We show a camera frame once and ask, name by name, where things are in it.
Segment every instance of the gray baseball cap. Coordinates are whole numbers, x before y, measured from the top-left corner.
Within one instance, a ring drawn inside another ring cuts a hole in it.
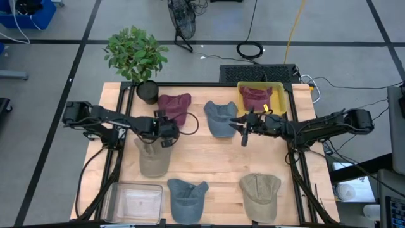
[[[249,219],[256,222],[274,222],[277,216],[277,191],[281,180],[274,175],[248,174],[241,178],[243,205]]]
[[[169,179],[170,207],[173,219],[179,224],[197,224],[204,211],[204,197],[208,191],[207,182],[198,186],[180,179]]]
[[[146,177],[160,177],[169,169],[172,147],[162,148],[161,139],[152,144],[146,144],[139,138],[134,140],[139,149],[139,169]]]
[[[229,126],[230,119],[235,118],[238,112],[235,103],[229,102],[220,105],[208,101],[204,106],[204,112],[207,115],[209,131],[213,136],[232,137],[235,135],[236,130]]]

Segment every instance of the blue bin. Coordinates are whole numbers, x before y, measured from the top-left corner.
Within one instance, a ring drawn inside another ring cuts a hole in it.
[[[36,14],[32,16],[16,15],[18,25],[21,29],[40,28],[41,30],[44,30],[48,27],[49,22],[51,22],[51,19],[56,12],[56,7],[51,0],[40,1],[43,5],[43,9],[39,10]],[[17,29],[8,0],[0,0],[0,11],[10,13],[8,15],[0,15],[0,23],[8,29]]]

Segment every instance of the black plant pot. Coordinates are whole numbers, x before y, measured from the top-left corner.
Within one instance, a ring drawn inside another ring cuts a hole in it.
[[[147,104],[153,105],[158,102],[159,99],[159,86],[152,80],[141,82],[137,86],[137,95]]]

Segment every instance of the baseball cap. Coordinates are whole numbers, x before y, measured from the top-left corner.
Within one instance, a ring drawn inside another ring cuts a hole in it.
[[[208,191],[207,182],[198,186],[180,179],[169,179],[170,208],[173,219],[179,224],[196,224],[204,211],[204,197]]]
[[[159,97],[158,106],[160,110],[166,111],[166,116],[169,119],[176,117],[181,113],[187,112],[187,108],[191,104],[191,95],[181,94],[178,96],[162,95]],[[175,118],[177,125],[182,126],[185,123],[186,114],[179,115]]]
[[[215,137],[232,137],[236,130],[229,126],[230,119],[236,117],[238,108],[233,102],[225,105],[214,104],[208,101],[204,106],[204,112],[207,115],[208,127],[211,134]]]
[[[241,178],[243,205],[249,219],[270,223],[277,216],[277,191],[281,180],[274,175],[248,174]]]
[[[241,86],[239,92],[243,97],[243,105],[245,110],[254,108],[254,111],[264,111],[263,105],[266,104],[270,108],[270,96],[273,94],[273,88],[266,90],[252,89],[246,86]]]
[[[172,147],[162,148],[161,139],[152,144],[146,144],[139,138],[134,139],[139,149],[139,168],[142,175],[146,177],[160,177],[165,175],[169,169]]]

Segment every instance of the yellow cable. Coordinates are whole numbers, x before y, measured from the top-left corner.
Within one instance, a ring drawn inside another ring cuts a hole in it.
[[[296,20],[295,20],[295,22],[294,22],[294,26],[292,27],[292,30],[291,30],[291,33],[290,33],[290,37],[289,37],[289,41],[288,41],[288,43],[287,43],[287,49],[285,50],[284,64],[287,62],[287,55],[289,54],[290,42],[291,42],[292,34],[294,33],[294,30],[295,30],[296,27],[297,27],[297,24],[298,24],[298,21],[299,21],[299,17],[300,17],[300,15],[301,15],[302,10],[304,9],[305,3],[306,3],[306,0],[302,0],[301,6],[299,7],[299,10],[298,10],[298,14],[297,14]]]

